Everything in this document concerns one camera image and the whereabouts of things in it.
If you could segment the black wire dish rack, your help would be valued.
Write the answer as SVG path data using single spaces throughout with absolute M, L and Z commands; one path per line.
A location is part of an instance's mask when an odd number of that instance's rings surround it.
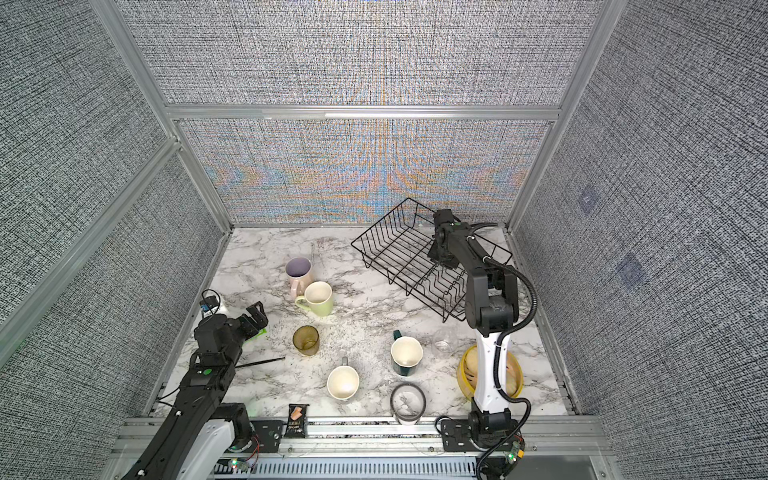
M 434 210 L 406 198 L 351 242 L 366 267 L 387 278 L 439 314 L 465 319 L 467 275 L 429 256 L 434 244 Z

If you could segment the amber glass cup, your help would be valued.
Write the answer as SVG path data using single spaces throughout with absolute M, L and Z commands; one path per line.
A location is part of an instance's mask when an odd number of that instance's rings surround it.
M 292 342 L 300 354 L 314 356 L 319 350 L 319 332 L 314 326 L 301 326 L 294 332 Z

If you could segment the light green mug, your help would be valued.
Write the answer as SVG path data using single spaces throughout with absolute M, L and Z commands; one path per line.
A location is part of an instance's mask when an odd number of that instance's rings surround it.
M 327 282 L 315 281 L 305 289 L 303 295 L 296 297 L 294 303 L 318 317 L 327 317 L 332 313 L 334 306 L 333 289 Z

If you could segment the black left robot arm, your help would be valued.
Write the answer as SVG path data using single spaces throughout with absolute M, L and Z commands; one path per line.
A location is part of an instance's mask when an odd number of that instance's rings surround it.
M 242 403 L 224 397 L 246 341 L 268 325 L 256 302 L 236 318 L 216 313 L 194 329 L 198 348 L 171 411 L 126 479 L 206 479 L 225 451 L 250 445 L 253 428 Z

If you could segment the pink iridescent mug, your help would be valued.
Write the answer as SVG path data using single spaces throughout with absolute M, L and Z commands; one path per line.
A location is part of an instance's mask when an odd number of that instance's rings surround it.
M 306 288 L 315 281 L 312 262 L 306 257 L 290 259 L 285 266 L 285 272 L 289 277 L 292 300 L 303 295 Z

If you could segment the clear glass tumbler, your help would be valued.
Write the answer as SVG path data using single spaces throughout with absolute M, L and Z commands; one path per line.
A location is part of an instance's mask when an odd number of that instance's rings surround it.
M 432 349 L 436 355 L 450 357 L 456 350 L 457 329 L 450 325 L 442 325 L 432 337 Z

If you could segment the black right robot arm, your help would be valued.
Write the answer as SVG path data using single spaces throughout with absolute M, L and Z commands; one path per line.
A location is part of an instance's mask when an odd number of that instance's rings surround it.
M 538 299 L 532 282 L 517 268 L 496 260 L 477 232 L 490 223 L 461 221 L 450 209 L 433 214 L 434 237 L 428 256 L 465 278 L 465 321 L 474 331 L 476 387 L 468 417 L 472 442 L 489 456 L 511 442 L 527 421 L 531 403 L 507 392 L 510 336 L 534 319 Z

